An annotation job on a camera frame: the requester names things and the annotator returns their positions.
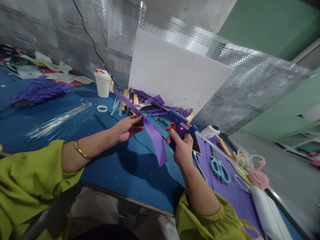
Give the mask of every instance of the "tape roll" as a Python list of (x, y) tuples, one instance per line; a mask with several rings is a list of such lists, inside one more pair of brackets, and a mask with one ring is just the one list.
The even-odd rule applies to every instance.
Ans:
[(99, 105), (97, 107), (97, 110), (98, 110), (98, 112), (106, 112), (108, 110), (108, 108), (106, 106), (104, 106), (104, 105)]

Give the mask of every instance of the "green sleeve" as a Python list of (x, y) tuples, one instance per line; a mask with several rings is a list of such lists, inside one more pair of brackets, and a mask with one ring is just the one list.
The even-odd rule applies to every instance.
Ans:
[(245, 240), (239, 218), (229, 202), (215, 193), (220, 210), (211, 216), (194, 213), (185, 191), (176, 212), (176, 227), (181, 240)]
[(21, 235), (22, 223), (48, 208), (79, 181), (83, 169), (72, 174), (61, 170), (64, 143), (52, 141), (38, 151), (17, 153), (0, 160), (0, 215), (5, 216), (0, 216), (1, 239), (7, 239), (11, 233), (15, 237)]

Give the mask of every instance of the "blue glue gun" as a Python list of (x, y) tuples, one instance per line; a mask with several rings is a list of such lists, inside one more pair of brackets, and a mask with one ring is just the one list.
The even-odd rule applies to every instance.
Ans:
[[(164, 110), (168, 112), (170, 120), (174, 122), (175, 126), (173, 127), (173, 129), (178, 133), (181, 139), (184, 137), (185, 133), (192, 134), (198, 129), (196, 125), (191, 125), (185, 117), (181, 116), (176, 111), (169, 110), (167, 108), (164, 108)], [(174, 152), (176, 151), (176, 143), (173, 139), (169, 144), (169, 147), (171, 147)]]

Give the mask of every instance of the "bracelet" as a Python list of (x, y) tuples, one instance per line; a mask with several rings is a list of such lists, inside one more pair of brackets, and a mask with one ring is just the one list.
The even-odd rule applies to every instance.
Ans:
[(85, 157), (85, 158), (89, 158), (88, 156), (86, 156), (79, 148), (78, 148), (78, 140), (74, 142), (74, 147), (75, 149), (78, 151), (78, 153), (80, 153), (81, 156)]

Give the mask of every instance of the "perforated metal sheet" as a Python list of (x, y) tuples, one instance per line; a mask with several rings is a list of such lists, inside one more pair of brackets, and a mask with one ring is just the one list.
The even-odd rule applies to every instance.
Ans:
[(148, 9), (144, 24), (140, 26), (142, 30), (235, 68), (195, 116), (196, 123), (214, 124), (222, 132), (232, 134), (311, 75), (307, 69), (239, 47), (179, 19), (155, 11), (149, 13)]
[[(244, 126), (310, 75), (306, 69), (236, 46), (155, 9), (147, 10), (141, 1), (75, 1), (98, 53), (121, 90), (128, 86), (138, 27), (234, 67), (232, 76), (194, 118), (225, 133)], [(3, 0), (0, 29), (1, 43), (39, 51), (54, 61), (61, 59), (93, 80), (93, 70), (103, 68), (71, 0)]]

